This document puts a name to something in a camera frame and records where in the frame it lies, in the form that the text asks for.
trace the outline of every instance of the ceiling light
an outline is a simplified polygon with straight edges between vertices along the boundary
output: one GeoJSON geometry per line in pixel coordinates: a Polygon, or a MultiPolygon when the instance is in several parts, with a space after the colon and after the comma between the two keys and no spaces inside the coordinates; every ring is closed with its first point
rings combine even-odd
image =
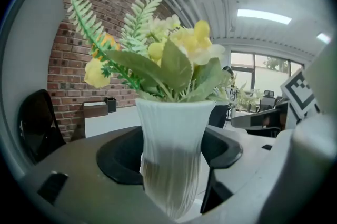
{"type": "Polygon", "coordinates": [[[281,16],[278,14],[273,14],[273,13],[264,12],[264,11],[247,10],[247,9],[238,9],[237,16],[262,18],[262,19],[280,22],[286,25],[289,24],[289,22],[291,21],[291,18],[286,17],[286,16],[281,16]]]}
{"type": "Polygon", "coordinates": [[[331,41],[331,38],[328,35],[325,35],[324,33],[318,34],[317,39],[321,40],[322,42],[326,44],[328,44],[331,41]]]}

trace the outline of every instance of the white desk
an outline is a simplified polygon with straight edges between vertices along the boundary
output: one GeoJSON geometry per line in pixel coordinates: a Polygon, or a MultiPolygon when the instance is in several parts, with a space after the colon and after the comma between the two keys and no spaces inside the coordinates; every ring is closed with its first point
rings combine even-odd
{"type": "Polygon", "coordinates": [[[92,137],[110,131],[140,126],[136,106],[118,108],[116,112],[107,116],[90,117],[84,119],[85,137],[92,137]]]}

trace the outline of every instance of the white wall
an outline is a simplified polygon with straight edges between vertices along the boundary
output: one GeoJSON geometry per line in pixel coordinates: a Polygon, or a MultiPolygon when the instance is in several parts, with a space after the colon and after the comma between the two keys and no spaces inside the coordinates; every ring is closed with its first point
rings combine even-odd
{"type": "Polygon", "coordinates": [[[64,17],[63,0],[25,0],[10,30],[2,65],[2,102],[10,131],[1,133],[15,177],[23,175],[26,157],[19,143],[17,114],[31,93],[47,88],[49,56],[64,17]]]}

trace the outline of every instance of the black object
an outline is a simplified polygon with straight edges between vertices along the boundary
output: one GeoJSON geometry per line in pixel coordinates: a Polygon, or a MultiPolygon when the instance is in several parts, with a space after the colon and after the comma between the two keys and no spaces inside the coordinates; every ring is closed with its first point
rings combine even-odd
{"type": "Polygon", "coordinates": [[[275,96],[275,93],[274,93],[274,91],[272,91],[272,90],[265,90],[265,91],[263,92],[263,94],[264,94],[266,97],[274,97],[274,96],[275,96]]]}
{"type": "Polygon", "coordinates": [[[53,172],[49,175],[37,193],[53,205],[67,179],[68,175],[53,172]]]}
{"type": "Polygon", "coordinates": [[[216,105],[210,114],[209,125],[223,128],[229,111],[228,105],[216,105]]]}
{"type": "Polygon", "coordinates": [[[107,104],[107,112],[112,113],[117,111],[117,102],[114,97],[111,98],[105,98],[105,103],[107,104]]]}
{"type": "MultiPolygon", "coordinates": [[[[142,185],[139,173],[143,153],[142,127],[130,131],[104,144],[96,154],[101,171],[119,184],[142,185]]],[[[242,155],[241,145],[215,131],[206,129],[201,152],[210,169],[228,168],[242,155]]]]}
{"type": "Polygon", "coordinates": [[[214,169],[210,170],[207,181],[207,188],[203,202],[201,204],[200,213],[207,213],[224,201],[228,200],[233,193],[226,188],[225,185],[216,181],[214,169]]]}
{"type": "Polygon", "coordinates": [[[270,149],[272,149],[272,147],[273,146],[271,146],[271,145],[264,145],[262,148],[270,151],[270,149]]]}
{"type": "Polygon", "coordinates": [[[23,101],[18,114],[18,126],[23,147],[33,163],[41,161],[65,144],[51,98],[44,89],[23,101]]]}

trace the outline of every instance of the office chair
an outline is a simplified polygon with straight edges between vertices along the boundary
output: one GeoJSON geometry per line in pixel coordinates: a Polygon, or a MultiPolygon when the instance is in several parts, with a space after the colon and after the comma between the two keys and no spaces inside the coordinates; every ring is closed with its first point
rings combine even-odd
{"type": "Polygon", "coordinates": [[[51,98],[44,89],[23,101],[19,109],[18,126],[23,147],[34,164],[66,144],[56,121],[51,98]]]}
{"type": "Polygon", "coordinates": [[[266,111],[272,109],[275,104],[275,94],[271,90],[265,90],[263,93],[263,98],[260,100],[260,107],[257,112],[266,111]]]}

